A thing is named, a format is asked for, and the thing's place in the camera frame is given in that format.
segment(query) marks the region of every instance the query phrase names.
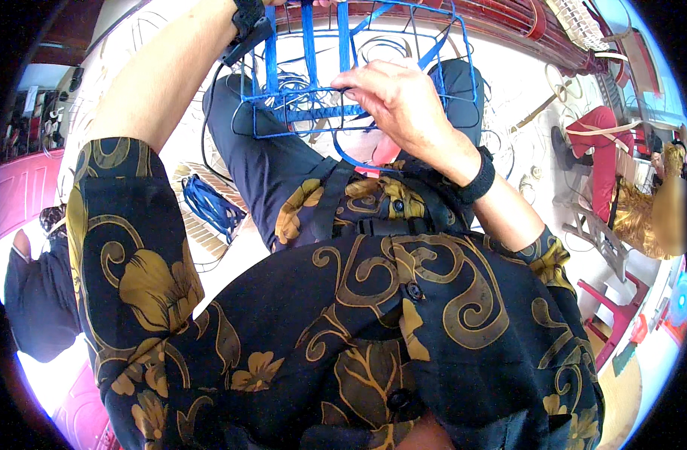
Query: white floor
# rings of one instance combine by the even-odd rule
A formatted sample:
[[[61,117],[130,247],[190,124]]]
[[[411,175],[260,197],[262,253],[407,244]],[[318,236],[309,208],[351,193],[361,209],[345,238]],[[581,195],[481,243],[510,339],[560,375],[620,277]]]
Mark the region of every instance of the white floor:
[[[127,4],[124,1],[114,3],[117,3],[120,9],[127,9]],[[180,0],[153,0],[140,12],[123,22],[85,61],[83,67],[86,68],[86,75],[83,84],[77,92],[78,98],[75,100],[74,106],[68,111],[70,133],[60,173],[64,192],[69,191],[72,183],[68,167],[75,164],[78,150],[84,143],[86,127],[95,115],[96,104],[105,94],[114,76],[137,49],[141,48],[142,44],[150,41],[159,28],[174,20],[189,5],[189,2]],[[107,13],[102,20],[110,22],[111,18],[108,15],[110,14]],[[452,33],[452,38],[459,49],[465,48],[460,35],[453,35]],[[303,55],[302,47],[298,43],[293,45],[293,42],[296,41],[289,40],[286,41],[285,45],[278,46],[279,60]],[[530,176],[532,169],[536,171],[540,169],[541,178],[532,182],[533,192],[528,192],[527,198],[531,199],[534,208],[552,232],[561,237],[564,240],[564,245],[570,250],[572,258],[566,269],[572,284],[576,286],[578,279],[584,279],[594,286],[601,287],[603,281],[609,278],[613,271],[609,269],[596,250],[589,250],[590,244],[572,235],[564,236],[561,224],[571,221],[573,216],[566,210],[559,210],[552,206],[552,199],[555,194],[567,189],[566,183],[571,183],[572,180],[566,182],[563,179],[562,172],[559,171],[553,159],[550,143],[552,126],[568,125],[574,118],[581,117],[589,110],[602,104],[595,79],[592,76],[577,77],[570,88],[571,95],[568,96],[565,104],[555,100],[531,123],[511,133],[512,126],[528,116],[552,95],[552,87],[544,75],[546,64],[491,42],[473,37],[470,37],[469,41],[474,49],[472,56],[474,65],[480,69],[483,77],[490,85],[490,92],[488,88],[485,90],[487,96],[490,96],[490,101],[485,104],[484,108],[484,129],[490,132],[484,133],[482,144],[485,144],[495,154],[497,172],[502,176],[508,175],[508,182],[519,188],[522,177]],[[333,40],[332,45],[336,45],[336,40]],[[321,44],[321,48],[327,47],[328,41]],[[381,59],[397,56],[395,52],[386,53],[385,50],[381,49],[376,51],[379,52],[376,57]],[[453,48],[449,44],[443,47],[442,56],[454,57]],[[325,63],[327,59],[335,59],[335,62],[327,64]],[[338,72],[338,51],[332,49],[330,52],[321,53],[319,61],[319,78],[321,84],[325,85]],[[301,70],[303,72],[304,67],[303,62],[301,62],[300,67],[288,67],[287,70]],[[196,95],[176,131],[160,153],[169,174],[173,173],[180,161],[201,163],[199,147],[203,122],[201,98],[204,89],[210,85],[211,77],[212,72],[204,81],[201,91]],[[564,82],[555,69],[549,70],[549,78],[554,85]],[[347,138],[345,144],[342,141],[342,145],[346,149],[350,149],[354,156],[363,159],[366,151],[372,150],[372,144],[360,138],[358,141],[356,139],[356,136]],[[317,141],[315,148],[321,154],[335,154],[330,145],[330,136],[322,136]],[[268,255],[256,228],[251,225],[249,224],[240,230],[238,237],[219,265],[211,271],[201,274],[206,299],[196,308],[196,312],[202,310],[208,301],[235,277]],[[204,263],[211,260],[210,255],[193,242],[191,242],[191,252],[195,262]],[[598,304],[591,302],[590,298],[580,297],[580,307],[585,317],[592,315],[596,306]],[[25,367],[26,373],[29,375],[29,379],[35,379],[39,376],[39,371],[47,371],[54,366],[58,370],[73,370],[70,365],[78,368],[85,360],[86,353],[79,353],[81,361],[78,365],[68,358],[61,361],[58,361],[57,358],[45,369],[29,364]],[[62,384],[70,383],[70,381],[58,380],[54,382],[51,380],[49,383],[49,386],[53,383],[58,384],[61,390],[65,391],[65,386]],[[37,388],[36,385],[33,387],[37,393],[44,390],[42,387]],[[55,399],[49,399],[47,402],[53,405]]]

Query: black button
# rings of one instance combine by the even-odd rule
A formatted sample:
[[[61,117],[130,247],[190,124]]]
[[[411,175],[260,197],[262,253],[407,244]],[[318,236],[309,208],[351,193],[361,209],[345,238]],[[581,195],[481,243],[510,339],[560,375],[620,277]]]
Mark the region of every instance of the black button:
[[[421,300],[423,298],[423,291],[416,282],[408,282],[406,284],[406,292],[413,300]]]
[[[403,204],[403,200],[401,199],[395,199],[393,201],[393,211],[395,212],[403,212],[403,208],[405,205]]]
[[[391,395],[389,395],[386,406],[388,406],[388,409],[392,410],[393,412],[400,411],[401,409],[409,406],[412,399],[413,395],[408,389],[396,389],[395,391],[391,392]]]

